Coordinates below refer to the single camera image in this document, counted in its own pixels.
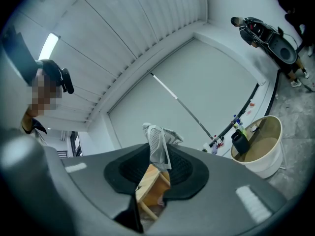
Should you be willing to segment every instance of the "white wall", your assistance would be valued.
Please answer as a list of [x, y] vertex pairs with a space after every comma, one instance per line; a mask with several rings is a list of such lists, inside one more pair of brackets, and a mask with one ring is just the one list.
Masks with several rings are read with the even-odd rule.
[[118, 149], [109, 136], [103, 114], [99, 114], [89, 126], [87, 132], [79, 132], [79, 140], [83, 155], [100, 154]]
[[68, 151], [68, 146], [67, 146], [67, 142], [65, 141], [60, 141], [60, 137], [44, 137], [46, 143], [48, 143], [48, 145], [50, 147], [55, 148], [57, 151], [61, 151], [61, 150], [67, 150]]
[[67, 151], [68, 151], [67, 152], [67, 157], [73, 157], [70, 137], [66, 137], [65, 140], [66, 140], [66, 143], [67, 143]]
[[182, 47], [152, 72], [213, 136], [230, 124], [257, 84], [242, 65], [199, 40]]
[[146, 143], [142, 124], [177, 131], [185, 139], [182, 145], [202, 148], [210, 138], [189, 113], [150, 74], [135, 86], [110, 113], [123, 148]]
[[[302, 43], [294, 27], [285, 20], [286, 12], [279, 6], [278, 0], [208, 0], [208, 6], [208, 20], [220, 27], [236, 31], [230, 22], [231, 17], [256, 17], [275, 28], [279, 26], [292, 35], [298, 45]], [[296, 48], [291, 37], [285, 38]]]
[[77, 149], [80, 145], [79, 136], [77, 136], [77, 138], [75, 139], [74, 144], [75, 144], [75, 149]]

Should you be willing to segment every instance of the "table leg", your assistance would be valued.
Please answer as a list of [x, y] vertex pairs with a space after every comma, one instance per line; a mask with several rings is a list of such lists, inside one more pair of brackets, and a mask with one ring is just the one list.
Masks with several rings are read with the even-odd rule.
[[142, 201], [140, 202], [140, 206], [153, 220], [158, 219], [158, 217]]
[[166, 177], [161, 172], [159, 173], [159, 176], [168, 186], [171, 186], [171, 183], [169, 182], [169, 180], [167, 180]]

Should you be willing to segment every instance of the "metal rod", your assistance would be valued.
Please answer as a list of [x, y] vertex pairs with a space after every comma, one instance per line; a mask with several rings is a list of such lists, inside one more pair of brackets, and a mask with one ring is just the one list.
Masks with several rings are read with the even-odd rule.
[[214, 138], [209, 133], [209, 131], [202, 125], [202, 123], [197, 119], [197, 117], [186, 107], [186, 105], [162, 82], [158, 79], [157, 76], [155, 76], [152, 72], [150, 74], [183, 106], [183, 108], [191, 115], [192, 118], [199, 124], [199, 126], [203, 129], [203, 131], [206, 132], [206, 134], [213, 140]]

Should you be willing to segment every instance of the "ceiling light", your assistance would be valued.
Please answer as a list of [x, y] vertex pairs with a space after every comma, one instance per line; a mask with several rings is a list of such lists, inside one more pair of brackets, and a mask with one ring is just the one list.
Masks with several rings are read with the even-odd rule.
[[41, 49], [38, 59], [49, 59], [58, 40], [59, 38], [56, 35], [54, 35], [53, 33], [49, 34], [43, 46], [43, 49]]

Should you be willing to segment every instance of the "shoe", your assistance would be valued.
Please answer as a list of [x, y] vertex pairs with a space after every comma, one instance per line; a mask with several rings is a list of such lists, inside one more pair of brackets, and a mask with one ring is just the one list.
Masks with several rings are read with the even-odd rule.
[[307, 51], [307, 55], [310, 57], [313, 55], [313, 51], [314, 51], [314, 44], [309, 46], [309, 50]]
[[304, 78], [305, 78], [305, 79], [308, 79], [309, 76], [310, 76], [309, 71], [308, 71], [308, 69], [306, 69], [305, 67], [304, 67], [304, 69], [305, 69], [305, 71], [306, 71], [306, 72], [304, 72]]
[[303, 35], [305, 32], [305, 25], [300, 25], [300, 31], [301, 31], [301, 34]]
[[299, 80], [297, 80], [297, 82], [295, 82], [295, 81], [291, 82], [291, 87], [293, 87], [293, 88], [298, 88], [301, 85], [302, 85], [302, 83]]

